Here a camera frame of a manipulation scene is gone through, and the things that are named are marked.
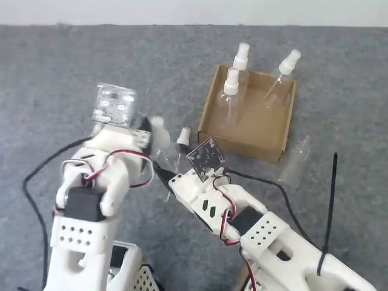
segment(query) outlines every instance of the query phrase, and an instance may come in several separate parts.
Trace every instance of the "circuit board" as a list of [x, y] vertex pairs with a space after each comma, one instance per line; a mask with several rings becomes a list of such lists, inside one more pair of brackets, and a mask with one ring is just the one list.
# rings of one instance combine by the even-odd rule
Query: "circuit board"
[[212, 170], [215, 172], [225, 164], [225, 159], [212, 137], [192, 150], [186, 158], [202, 182], [209, 178]]

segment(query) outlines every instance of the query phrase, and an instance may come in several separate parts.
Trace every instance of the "open cardboard box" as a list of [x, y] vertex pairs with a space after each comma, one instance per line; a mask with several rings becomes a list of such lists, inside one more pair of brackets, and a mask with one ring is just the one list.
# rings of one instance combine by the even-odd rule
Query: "open cardboard box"
[[270, 112], [263, 99], [275, 77], [262, 72], [249, 72], [248, 89], [239, 104], [237, 123], [222, 129], [219, 120], [226, 113], [218, 105], [216, 97], [223, 89], [229, 67], [218, 65], [216, 68], [199, 124], [198, 141], [203, 142], [212, 136], [221, 150], [278, 162], [286, 148], [296, 81], [290, 80], [283, 85], [281, 94], [287, 102]]

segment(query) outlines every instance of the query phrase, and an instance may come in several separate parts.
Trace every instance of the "white wall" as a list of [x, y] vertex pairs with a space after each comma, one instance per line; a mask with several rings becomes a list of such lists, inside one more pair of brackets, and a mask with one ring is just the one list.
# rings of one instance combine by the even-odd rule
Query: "white wall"
[[388, 0], [0, 0], [0, 24], [388, 27]]

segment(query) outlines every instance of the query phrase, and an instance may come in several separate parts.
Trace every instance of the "white 3d-printed robot arm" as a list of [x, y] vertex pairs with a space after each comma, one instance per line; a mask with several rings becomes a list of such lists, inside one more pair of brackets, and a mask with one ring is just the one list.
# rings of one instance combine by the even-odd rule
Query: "white 3d-printed robot arm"
[[[141, 176], [145, 159], [126, 153], [109, 156], [120, 149], [142, 152], [132, 130], [106, 125], [64, 162], [44, 291], [128, 291], [136, 285], [142, 253], [134, 244], [113, 239], [117, 211], [130, 186]], [[87, 177], [99, 169], [104, 170], [89, 182], [92, 187], [85, 185]], [[121, 252], [118, 263], [113, 262], [112, 250]], [[119, 271], [109, 277], [112, 268]], [[153, 284], [150, 290], [159, 289]]]
[[[215, 174], [220, 175], [222, 168]], [[237, 213], [226, 223], [224, 236], [239, 240], [251, 263], [257, 290], [268, 291], [376, 291], [364, 278], [332, 255], [326, 255], [321, 276], [316, 274], [321, 251], [294, 232], [281, 218], [227, 177], [211, 176], [201, 182], [194, 170], [169, 181], [177, 200], [193, 212], [215, 235], [222, 216], [234, 200]]]

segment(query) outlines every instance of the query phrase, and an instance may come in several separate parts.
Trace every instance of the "bottle cap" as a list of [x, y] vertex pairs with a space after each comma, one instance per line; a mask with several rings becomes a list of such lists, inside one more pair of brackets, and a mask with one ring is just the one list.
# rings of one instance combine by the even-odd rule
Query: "bottle cap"
[[224, 93], [236, 95], [238, 91], [238, 70], [235, 68], [228, 69], [228, 75], [224, 84]]
[[245, 42], [240, 43], [238, 46], [237, 55], [233, 61], [233, 68], [242, 71], [247, 68], [248, 63], [249, 45]]
[[184, 144], [185, 146], [188, 146], [189, 141], [190, 141], [191, 132], [192, 132], [192, 130], [190, 128], [183, 127], [181, 130], [181, 134], [180, 134], [179, 138], [176, 140], [176, 143], [177, 144]]
[[288, 57], [283, 59], [283, 62], [279, 65], [279, 71], [283, 75], [291, 74], [292, 70], [295, 68], [296, 63], [302, 57], [302, 53], [299, 50], [292, 50]]

